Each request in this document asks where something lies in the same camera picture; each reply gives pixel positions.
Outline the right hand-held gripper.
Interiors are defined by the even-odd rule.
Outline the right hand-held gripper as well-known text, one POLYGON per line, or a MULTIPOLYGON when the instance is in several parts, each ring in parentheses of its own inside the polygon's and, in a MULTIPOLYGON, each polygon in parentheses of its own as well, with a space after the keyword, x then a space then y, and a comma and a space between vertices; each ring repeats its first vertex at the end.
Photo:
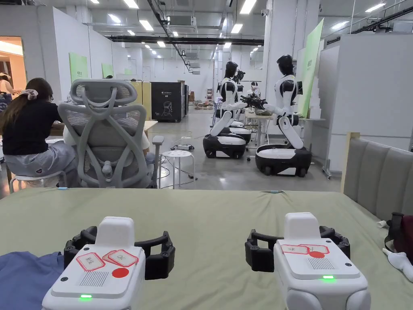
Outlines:
POLYGON ((288 310, 371 308, 367 279, 350 260, 349 240, 319 226, 309 212, 286 214, 283 237, 252 229, 244 246, 253 271, 275 273, 288 310))

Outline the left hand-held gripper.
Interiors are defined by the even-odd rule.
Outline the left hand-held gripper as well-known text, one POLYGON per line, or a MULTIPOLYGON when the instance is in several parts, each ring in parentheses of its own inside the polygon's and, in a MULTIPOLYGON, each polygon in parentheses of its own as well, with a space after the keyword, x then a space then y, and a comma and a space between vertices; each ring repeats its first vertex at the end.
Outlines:
POLYGON ((142 282, 168 278, 175 247, 168 231, 135 242, 131 218, 105 217, 66 242, 64 271, 42 300, 44 310, 130 310, 142 282), (151 249, 161 246, 158 254, 151 249))

